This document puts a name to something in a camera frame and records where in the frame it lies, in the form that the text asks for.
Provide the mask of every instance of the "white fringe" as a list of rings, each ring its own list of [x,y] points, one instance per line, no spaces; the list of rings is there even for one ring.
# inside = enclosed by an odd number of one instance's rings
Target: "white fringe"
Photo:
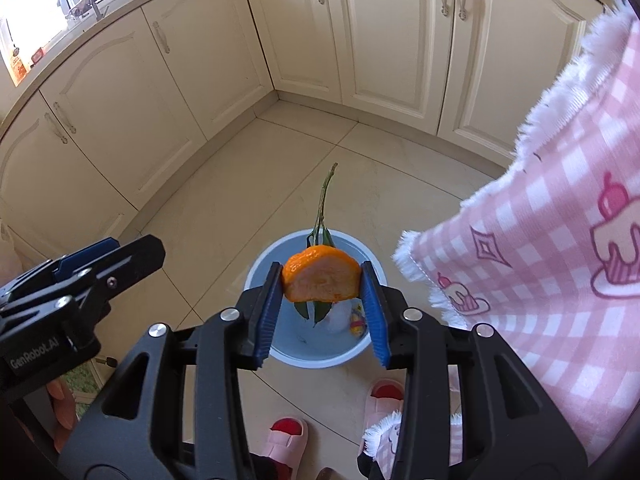
[[[418,231],[403,231],[398,241],[398,248],[393,255],[396,266],[410,282],[418,282],[425,278],[424,272],[411,256],[411,250],[419,236]]]
[[[393,256],[396,266],[398,266],[402,275],[410,282],[427,282],[430,290],[429,301],[431,306],[442,310],[442,321],[446,325],[466,330],[468,324],[465,319],[453,309],[449,298],[444,295],[440,287],[433,282],[411,256],[411,251],[420,234],[418,231],[402,232],[402,237],[398,242],[398,248]]]
[[[379,423],[367,428],[362,436],[364,440],[364,454],[372,458],[376,457],[380,447],[380,438],[396,424],[402,422],[402,413],[393,412],[383,418]],[[462,424],[462,413],[451,415],[451,425],[460,426]]]
[[[591,23],[589,33],[582,38],[582,53],[569,62],[551,88],[542,92],[540,101],[518,128],[513,164],[498,180],[463,201],[461,210],[508,186],[529,157],[567,126],[620,65],[637,21],[633,7],[626,0],[616,0],[615,10],[607,10]]]

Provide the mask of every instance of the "green leaf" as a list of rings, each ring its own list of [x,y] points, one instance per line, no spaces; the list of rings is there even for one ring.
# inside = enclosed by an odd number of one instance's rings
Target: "green leaf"
[[[305,319],[309,319],[309,309],[306,307],[306,301],[296,301],[293,306],[296,308],[300,316]]]
[[[324,225],[322,226],[322,245],[329,245],[331,247],[335,247],[334,239],[332,238],[331,233],[329,232],[329,229],[324,227]]]
[[[314,326],[320,323],[331,310],[331,303],[314,301]]]

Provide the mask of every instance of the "blue bucket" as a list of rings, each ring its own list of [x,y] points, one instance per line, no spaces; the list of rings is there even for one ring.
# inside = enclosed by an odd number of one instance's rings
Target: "blue bucket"
[[[286,261],[306,248],[306,237],[311,229],[289,234],[266,248],[249,270],[244,289],[264,283],[272,262]],[[354,258],[359,264],[369,260],[373,264],[381,285],[386,285],[386,276],[378,259],[369,248],[356,238],[340,231],[331,231],[335,246]],[[286,364],[299,368],[329,368],[338,366],[360,354],[369,344],[369,331],[356,338],[349,330],[331,333],[320,324],[314,327],[313,305],[308,304],[310,318],[304,319],[286,298],[282,307],[271,343],[270,355]]]

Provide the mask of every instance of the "white plastic bag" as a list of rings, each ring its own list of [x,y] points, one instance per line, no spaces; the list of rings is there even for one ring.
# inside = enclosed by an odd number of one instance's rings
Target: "white plastic bag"
[[[22,274],[22,263],[15,252],[14,239],[0,220],[0,286]]]

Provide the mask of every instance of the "green stem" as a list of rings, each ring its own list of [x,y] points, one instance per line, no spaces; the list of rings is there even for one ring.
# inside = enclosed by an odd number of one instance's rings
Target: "green stem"
[[[324,184],[322,184],[322,191],[320,193],[320,203],[318,205],[318,216],[316,217],[316,223],[314,224],[314,230],[311,231],[311,236],[313,237],[314,244],[320,245],[320,227],[324,227],[324,199],[326,198],[326,190],[329,186],[329,181],[331,177],[334,176],[335,168],[338,167],[338,163],[334,162],[329,170],[326,179],[324,180]]]

